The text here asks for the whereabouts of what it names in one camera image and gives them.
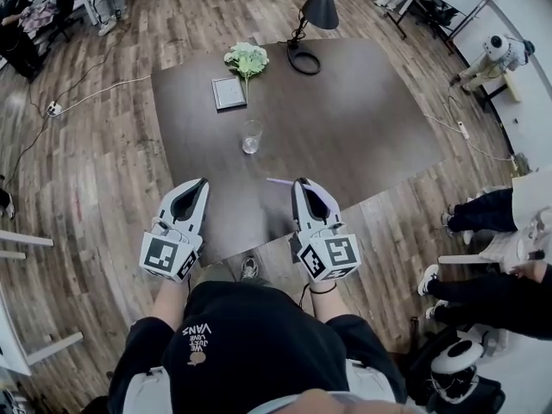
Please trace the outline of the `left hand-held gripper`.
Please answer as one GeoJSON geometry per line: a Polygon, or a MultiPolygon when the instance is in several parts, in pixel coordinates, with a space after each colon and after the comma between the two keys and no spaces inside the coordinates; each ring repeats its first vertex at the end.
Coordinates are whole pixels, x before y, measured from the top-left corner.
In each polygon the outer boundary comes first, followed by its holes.
{"type": "Polygon", "coordinates": [[[199,234],[210,194],[206,178],[186,181],[161,200],[158,217],[145,232],[139,266],[148,273],[182,283],[199,259],[199,234]]]}

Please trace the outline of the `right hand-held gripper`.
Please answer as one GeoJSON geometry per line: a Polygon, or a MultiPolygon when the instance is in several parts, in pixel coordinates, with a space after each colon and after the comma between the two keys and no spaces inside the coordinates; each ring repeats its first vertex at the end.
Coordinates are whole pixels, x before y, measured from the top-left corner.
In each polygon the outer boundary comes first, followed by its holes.
{"type": "Polygon", "coordinates": [[[298,225],[295,257],[312,282],[343,279],[359,267],[356,236],[339,223],[339,204],[325,188],[311,179],[296,179],[292,183],[292,215],[298,225]]]}

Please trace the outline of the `clear drinking glass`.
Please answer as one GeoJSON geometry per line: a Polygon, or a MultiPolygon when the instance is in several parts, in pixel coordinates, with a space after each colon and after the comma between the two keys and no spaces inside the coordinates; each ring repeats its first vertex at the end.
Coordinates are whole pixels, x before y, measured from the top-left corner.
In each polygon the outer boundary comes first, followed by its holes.
{"type": "Polygon", "coordinates": [[[241,149],[245,154],[255,154],[259,150],[262,132],[262,125],[255,120],[250,120],[243,124],[241,149]]]}

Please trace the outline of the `person's left forearm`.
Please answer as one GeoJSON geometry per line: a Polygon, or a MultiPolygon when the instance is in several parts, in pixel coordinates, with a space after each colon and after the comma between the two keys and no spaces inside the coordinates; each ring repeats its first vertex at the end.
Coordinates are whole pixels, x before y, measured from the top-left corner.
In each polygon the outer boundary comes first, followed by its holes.
{"type": "Polygon", "coordinates": [[[163,279],[149,316],[161,320],[176,331],[182,324],[188,295],[188,285],[185,282],[176,283],[163,279]]]}

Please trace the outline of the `person's right forearm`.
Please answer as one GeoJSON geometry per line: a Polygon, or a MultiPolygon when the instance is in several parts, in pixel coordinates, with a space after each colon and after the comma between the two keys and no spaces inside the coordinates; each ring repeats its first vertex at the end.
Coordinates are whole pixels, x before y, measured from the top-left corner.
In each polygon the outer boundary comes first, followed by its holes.
{"type": "MultiPolygon", "coordinates": [[[[309,281],[309,285],[314,285],[318,290],[324,290],[334,283],[337,284],[335,280],[323,282],[309,281]]],[[[327,323],[331,319],[350,313],[338,288],[323,295],[314,295],[310,293],[310,298],[315,318],[322,323],[327,323]]]]}

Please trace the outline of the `person's grey shoe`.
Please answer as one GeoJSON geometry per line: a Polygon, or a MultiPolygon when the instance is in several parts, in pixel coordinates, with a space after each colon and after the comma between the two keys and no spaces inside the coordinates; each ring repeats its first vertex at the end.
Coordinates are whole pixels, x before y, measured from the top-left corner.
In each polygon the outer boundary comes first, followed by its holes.
{"type": "Polygon", "coordinates": [[[257,279],[259,276],[259,266],[253,256],[246,257],[241,263],[240,281],[257,279]]]}

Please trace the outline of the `person's black t-shirt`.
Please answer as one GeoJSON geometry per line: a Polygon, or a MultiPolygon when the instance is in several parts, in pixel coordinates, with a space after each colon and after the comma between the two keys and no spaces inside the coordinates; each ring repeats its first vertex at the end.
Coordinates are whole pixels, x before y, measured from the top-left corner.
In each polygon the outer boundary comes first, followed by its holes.
{"type": "Polygon", "coordinates": [[[137,411],[130,385],[166,373],[154,413],[247,414],[308,390],[354,391],[353,369],[379,398],[404,403],[405,382],[370,325],[347,314],[322,323],[287,294],[248,282],[197,285],[173,331],[154,317],[133,324],[110,383],[109,414],[137,411]]]}

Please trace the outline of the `white green flower bouquet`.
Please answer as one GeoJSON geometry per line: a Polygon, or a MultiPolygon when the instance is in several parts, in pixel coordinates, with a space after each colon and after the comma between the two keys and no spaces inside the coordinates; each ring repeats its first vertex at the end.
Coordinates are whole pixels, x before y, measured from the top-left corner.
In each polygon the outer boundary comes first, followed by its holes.
{"type": "Polygon", "coordinates": [[[265,48],[248,42],[237,42],[223,56],[223,61],[243,79],[246,98],[249,80],[263,72],[270,62],[265,48]]]}

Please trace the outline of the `black desk lamp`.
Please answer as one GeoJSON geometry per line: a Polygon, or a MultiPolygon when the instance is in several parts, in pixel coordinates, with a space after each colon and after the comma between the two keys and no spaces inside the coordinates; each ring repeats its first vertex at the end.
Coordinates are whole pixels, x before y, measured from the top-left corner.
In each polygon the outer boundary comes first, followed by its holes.
{"type": "Polygon", "coordinates": [[[339,25],[334,0],[306,0],[298,13],[298,26],[292,31],[292,37],[286,43],[290,65],[304,75],[316,75],[321,70],[318,57],[301,44],[308,24],[323,30],[333,30],[339,25]]]}

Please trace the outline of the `black office chair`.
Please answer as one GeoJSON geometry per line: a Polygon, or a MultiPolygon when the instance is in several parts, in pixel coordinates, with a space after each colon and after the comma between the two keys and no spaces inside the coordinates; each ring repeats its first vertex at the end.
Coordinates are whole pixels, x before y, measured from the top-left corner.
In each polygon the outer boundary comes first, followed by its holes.
{"type": "Polygon", "coordinates": [[[439,36],[442,39],[447,37],[445,31],[449,32],[452,29],[449,27],[453,18],[460,11],[444,2],[436,2],[434,0],[418,0],[416,3],[417,12],[416,25],[426,25],[430,28],[433,38],[439,36]]]}
{"type": "Polygon", "coordinates": [[[70,40],[69,35],[66,33],[66,30],[72,27],[75,23],[80,25],[84,24],[84,18],[81,17],[72,17],[74,10],[74,1],[73,0],[56,0],[55,7],[57,12],[53,16],[53,20],[50,23],[49,27],[52,29],[52,33],[48,35],[48,46],[50,47],[55,39],[62,35],[65,38],[65,41],[70,40]]]}

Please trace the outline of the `grey picture frame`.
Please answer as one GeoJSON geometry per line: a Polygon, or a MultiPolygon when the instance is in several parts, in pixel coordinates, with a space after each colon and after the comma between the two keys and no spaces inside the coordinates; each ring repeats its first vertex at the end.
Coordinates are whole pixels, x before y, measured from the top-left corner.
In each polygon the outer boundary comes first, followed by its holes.
{"type": "Polygon", "coordinates": [[[247,105],[245,91],[236,76],[211,80],[216,110],[227,110],[247,105]]]}

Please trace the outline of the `white table frame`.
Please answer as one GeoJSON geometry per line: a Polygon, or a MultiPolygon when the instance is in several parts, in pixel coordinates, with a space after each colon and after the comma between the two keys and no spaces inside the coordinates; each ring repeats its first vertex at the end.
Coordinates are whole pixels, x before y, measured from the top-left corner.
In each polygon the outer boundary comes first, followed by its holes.
{"type": "MultiPolygon", "coordinates": [[[[26,245],[35,245],[51,248],[54,245],[52,239],[24,235],[0,229],[0,241],[15,242],[26,245]]],[[[25,253],[0,250],[0,259],[26,260],[25,253]]],[[[46,358],[84,340],[82,332],[74,333],[68,337],[53,342],[33,353],[27,353],[16,333],[15,325],[9,314],[8,305],[0,284],[0,368],[30,376],[30,367],[46,358]]]]}

